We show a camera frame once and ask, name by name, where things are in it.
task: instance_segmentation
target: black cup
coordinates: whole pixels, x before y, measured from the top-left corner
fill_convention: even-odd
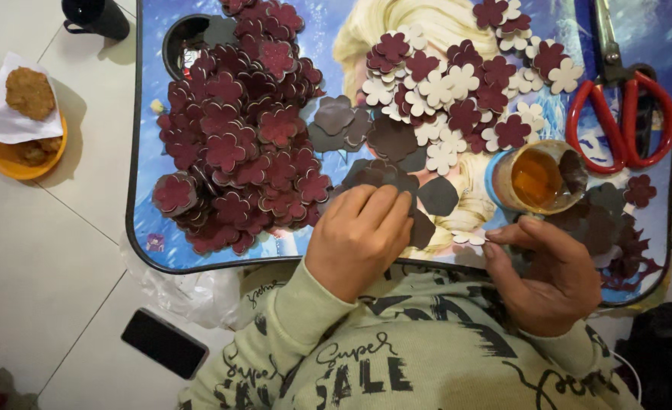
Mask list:
[[[67,17],[65,29],[71,34],[99,34],[113,40],[128,37],[128,19],[113,0],[62,0]],[[81,28],[70,28],[72,24]]]

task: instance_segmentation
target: black phone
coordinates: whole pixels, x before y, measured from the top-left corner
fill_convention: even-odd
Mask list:
[[[209,349],[147,309],[139,309],[121,339],[179,377],[191,380],[204,364]]]

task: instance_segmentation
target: right hand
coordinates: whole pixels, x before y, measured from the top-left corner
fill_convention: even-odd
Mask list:
[[[490,230],[483,245],[487,273],[518,326],[534,336],[561,336],[601,302],[601,279],[587,248],[548,222],[523,216]],[[499,244],[536,251],[523,278]]]
[[[359,185],[336,198],[313,229],[305,266],[324,288],[353,303],[410,242],[409,192]]]

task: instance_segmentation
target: scissors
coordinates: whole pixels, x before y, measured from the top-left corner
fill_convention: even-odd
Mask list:
[[[622,65],[620,45],[614,41],[614,28],[609,14],[607,0],[594,0],[594,20],[600,48],[601,61],[597,66],[599,77],[592,82],[584,81],[569,109],[566,119],[566,142],[582,154],[587,168],[596,173],[615,173],[624,167],[642,169],[658,163],[672,149],[672,98],[655,80],[636,69],[625,69]],[[604,87],[623,85],[622,128],[614,120],[612,111],[604,99]],[[639,87],[644,88],[658,103],[663,113],[663,136],[655,153],[641,158],[636,146],[636,118]],[[577,136],[579,114],[587,97],[592,105],[599,124],[609,140],[609,148],[614,157],[614,165],[601,166],[589,159],[582,151]]]

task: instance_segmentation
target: light green sweatshirt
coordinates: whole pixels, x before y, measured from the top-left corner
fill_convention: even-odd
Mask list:
[[[293,268],[243,282],[251,323],[179,408],[641,408],[589,326],[551,339],[507,331],[484,279],[395,265],[349,304]]]

